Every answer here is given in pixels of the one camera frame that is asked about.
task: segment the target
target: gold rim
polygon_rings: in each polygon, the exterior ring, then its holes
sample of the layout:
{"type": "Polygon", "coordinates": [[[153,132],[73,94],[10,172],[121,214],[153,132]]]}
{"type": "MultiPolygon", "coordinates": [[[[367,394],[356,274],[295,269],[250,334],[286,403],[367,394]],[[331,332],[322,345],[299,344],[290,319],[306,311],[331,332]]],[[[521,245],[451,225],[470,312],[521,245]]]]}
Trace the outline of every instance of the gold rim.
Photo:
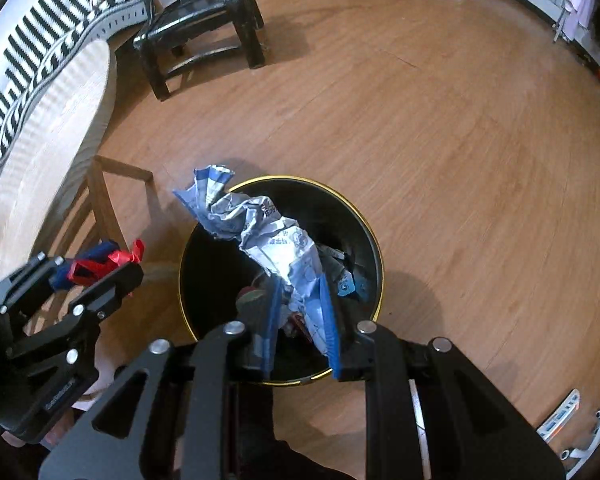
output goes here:
{"type": "MultiPolygon", "coordinates": [[[[371,316],[372,321],[377,321],[378,316],[380,316],[380,308],[382,306],[382,297],[384,295],[384,261],[382,260],[382,251],[380,250],[380,244],[378,243],[376,234],[374,233],[374,230],[371,228],[371,225],[369,225],[369,222],[366,221],[366,218],[362,216],[362,213],[360,211],[358,211],[358,208],[356,208],[356,206],[354,206],[345,196],[342,196],[335,189],[332,189],[331,187],[327,186],[326,184],[317,182],[315,180],[311,180],[310,178],[304,178],[302,176],[293,176],[293,175],[257,176],[256,178],[250,178],[249,180],[245,180],[244,182],[241,182],[240,184],[236,184],[235,186],[229,188],[229,192],[238,191],[238,190],[240,190],[241,187],[248,186],[249,184],[254,184],[255,182],[262,182],[264,180],[281,180],[281,179],[299,180],[300,182],[306,182],[308,184],[313,184],[314,186],[320,187],[321,189],[325,190],[326,192],[331,193],[333,196],[335,196],[336,198],[338,198],[342,202],[344,202],[345,205],[347,205],[349,207],[349,209],[351,209],[355,213],[355,215],[358,216],[358,219],[367,228],[367,230],[369,231],[369,234],[371,234],[371,237],[373,238],[373,241],[376,244],[376,248],[378,248],[378,259],[379,259],[379,263],[380,263],[380,296],[378,297],[378,305],[376,306],[376,311],[374,312],[373,316],[371,316]]],[[[187,244],[185,245],[184,250],[182,251],[182,256],[180,257],[180,269],[182,268],[182,261],[184,260],[184,254],[187,251],[188,246],[189,246],[189,241],[187,241],[187,244]]],[[[193,341],[197,342],[198,336],[196,336],[196,333],[193,331],[191,325],[189,324],[189,319],[187,319],[187,315],[184,312],[184,304],[182,302],[182,295],[180,293],[180,271],[179,270],[178,270],[178,302],[180,303],[180,313],[182,314],[182,319],[184,319],[184,323],[187,326],[187,329],[189,330],[189,333],[191,334],[193,341]]],[[[331,372],[332,372],[331,368],[327,368],[326,370],[323,370],[323,371],[309,377],[307,380],[263,381],[262,384],[266,384],[267,386],[298,386],[299,384],[305,384],[305,383],[308,384],[308,383],[317,381],[318,379],[321,379],[321,378],[329,375],[331,372]]]]}

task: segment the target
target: blue and white wrapper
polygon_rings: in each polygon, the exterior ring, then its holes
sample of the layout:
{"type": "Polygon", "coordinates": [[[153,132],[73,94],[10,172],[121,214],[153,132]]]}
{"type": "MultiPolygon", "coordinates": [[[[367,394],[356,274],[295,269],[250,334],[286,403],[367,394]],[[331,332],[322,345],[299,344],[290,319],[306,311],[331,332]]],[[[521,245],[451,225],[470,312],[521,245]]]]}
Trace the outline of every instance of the blue and white wrapper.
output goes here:
{"type": "Polygon", "coordinates": [[[232,176],[234,172],[224,166],[207,166],[194,170],[189,188],[173,193],[206,231],[221,240],[239,240],[240,250],[269,276],[280,276],[293,287],[290,310],[304,314],[316,348],[326,354],[322,311],[312,301],[322,273],[314,241],[296,220],[282,216],[269,197],[225,194],[232,176]]]}

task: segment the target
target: pink cloth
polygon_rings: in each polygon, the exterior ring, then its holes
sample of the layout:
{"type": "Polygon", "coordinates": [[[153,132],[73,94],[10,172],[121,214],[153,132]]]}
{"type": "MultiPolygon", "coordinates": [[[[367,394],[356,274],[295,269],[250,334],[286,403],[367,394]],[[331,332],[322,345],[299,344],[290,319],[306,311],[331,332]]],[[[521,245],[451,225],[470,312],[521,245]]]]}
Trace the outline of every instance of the pink cloth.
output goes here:
{"type": "Polygon", "coordinates": [[[564,27],[562,32],[564,35],[573,40],[576,35],[578,24],[582,27],[589,27],[589,20],[593,14],[593,9],[596,0],[565,0],[564,8],[567,10],[569,15],[564,20],[564,27]]]}

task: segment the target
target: black wooden chair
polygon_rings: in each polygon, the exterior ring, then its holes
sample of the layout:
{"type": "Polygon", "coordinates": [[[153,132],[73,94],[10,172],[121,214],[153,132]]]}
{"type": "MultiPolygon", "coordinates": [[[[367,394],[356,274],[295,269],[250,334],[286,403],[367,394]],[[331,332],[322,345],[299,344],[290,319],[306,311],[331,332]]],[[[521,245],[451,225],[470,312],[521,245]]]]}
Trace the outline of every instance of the black wooden chair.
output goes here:
{"type": "Polygon", "coordinates": [[[242,50],[249,68],[264,65],[264,54],[256,30],[264,26],[256,0],[180,0],[155,15],[154,0],[143,0],[147,21],[134,38],[134,48],[140,55],[142,68],[155,96],[164,101],[170,96],[166,80],[188,72],[202,60],[242,50]],[[157,63],[157,53],[172,50],[182,52],[189,40],[233,22],[240,45],[216,48],[196,54],[162,73],[157,63]]]}

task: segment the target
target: black trash can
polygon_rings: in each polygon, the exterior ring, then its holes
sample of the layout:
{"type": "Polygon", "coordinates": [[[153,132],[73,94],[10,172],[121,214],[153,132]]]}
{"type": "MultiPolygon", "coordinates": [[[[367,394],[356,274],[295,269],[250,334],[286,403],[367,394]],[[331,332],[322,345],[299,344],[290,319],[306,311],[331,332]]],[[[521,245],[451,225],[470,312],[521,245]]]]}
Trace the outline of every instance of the black trash can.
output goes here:
{"type": "MultiPolygon", "coordinates": [[[[368,283],[367,301],[358,313],[376,320],[382,300],[383,268],[380,247],[358,210],[333,189],[296,176],[262,176],[230,191],[269,196],[280,213],[298,220],[316,242],[348,254],[368,283]]],[[[180,263],[179,297],[185,323],[195,339],[235,319],[235,299],[251,285],[261,267],[238,248],[236,240],[216,240],[197,225],[180,263]]],[[[327,358],[302,337],[281,332],[271,381],[275,386],[306,384],[327,375],[327,358]]]]}

